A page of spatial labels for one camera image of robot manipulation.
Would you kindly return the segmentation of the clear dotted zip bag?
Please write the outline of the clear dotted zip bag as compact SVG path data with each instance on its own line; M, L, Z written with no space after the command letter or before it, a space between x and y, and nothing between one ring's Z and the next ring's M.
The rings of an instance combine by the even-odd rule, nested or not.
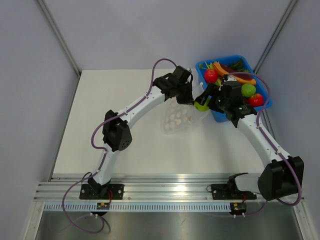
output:
M175 97L167 100L165 105L161 127L167 135L198 125L209 113L208 110L199 111L194 105L178 104Z

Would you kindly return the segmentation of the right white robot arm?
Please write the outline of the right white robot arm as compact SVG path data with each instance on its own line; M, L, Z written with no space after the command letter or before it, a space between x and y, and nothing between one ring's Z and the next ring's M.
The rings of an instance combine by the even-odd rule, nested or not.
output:
M264 170L262 173L238 173L229 177L227 193L239 198L244 192L260 194L266 201L278 200L293 194L297 205L302 198L304 162L292 157L267 132L260 114L250 104L244 103L242 86L236 81L227 81L218 87L209 84L194 101L197 110L212 110L226 115L253 146Z

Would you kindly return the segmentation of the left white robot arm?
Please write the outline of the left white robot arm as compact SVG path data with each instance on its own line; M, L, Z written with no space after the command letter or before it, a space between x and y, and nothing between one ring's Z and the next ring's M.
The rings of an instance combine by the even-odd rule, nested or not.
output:
M192 81L191 69L178 65L173 72L152 79L146 93L127 107L117 112L106 112L104 122L94 130L91 137L91 145L98 149L94 145L94 138L102 128L101 159L97 170L87 180L90 193L95 198L103 199L108 195L113 168L119 153L132 143L131 129L135 123L168 99L176 98L179 104L192 104Z

